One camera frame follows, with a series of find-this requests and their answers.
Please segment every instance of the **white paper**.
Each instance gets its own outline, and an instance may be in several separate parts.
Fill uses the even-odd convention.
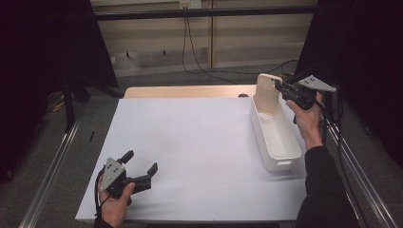
[[[96,175],[107,157],[117,160],[128,150],[134,151],[125,164],[129,177],[144,175],[154,162],[159,171],[150,190],[132,195],[127,220],[296,219],[306,196],[303,157],[290,171],[267,172],[250,105],[249,98],[120,100],[76,219],[94,220]]]

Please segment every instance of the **hand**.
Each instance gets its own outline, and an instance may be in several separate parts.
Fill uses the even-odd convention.
[[[125,187],[124,192],[119,199],[114,199],[110,197],[110,194],[107,191],[101,191],[103,177],[104,175],[100,177],[100,180],[98,182],[98,195],[100,203],[105,200],[101,208],[102,219],[105,222],[109,223],[109,225],[111,225],[112,227],[121,227],[125,220],[127,201],[134,190],[134,183],[131,182]]]
[[[322,102],[322,95],[317,92],[317,101]],[[295,102],[287,100],[286,104],[294,111],[297,125],[302,139],[305,141],[306,150],[323,145],[319,134],[320,108],[314,104],[311,109],[303,110]]]

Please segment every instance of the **white plastic bin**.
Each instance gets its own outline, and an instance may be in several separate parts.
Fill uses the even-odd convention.
[[[276,79],[278,77],[273,75],[260,74],[251,105],[252,124],[263,165],[268,171],[288,170],[302,154],[278,102],[279,92],[274,88]]]

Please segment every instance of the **black sleeve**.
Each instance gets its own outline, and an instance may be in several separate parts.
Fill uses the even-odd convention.
[[[111,225],[109,225],[106,221],[96,218],[95,223],[94,223],[94,228],[113,228]]]
[[[324,146],[305,154],[306,194],[297,216],[297,228],[359,227],[336,164]]]

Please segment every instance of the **wall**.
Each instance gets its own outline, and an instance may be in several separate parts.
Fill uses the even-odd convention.
[[[316,3],[317,0],[201,1],[204,9],[313,6]],[[177,10],[179,1],[94,0],[92,6],[95,12]],[[189,18],[189,24],[201,66],[231,67],[297,59],[311,19],[312,14],[231,16]],[[99,26],[109,55],[114,57],[117,76],[182,70],[184,19],[103,21]],[[132,57],[129,66],[126,52]],[[197,68],[188,38],[184,62],[186,68]]]

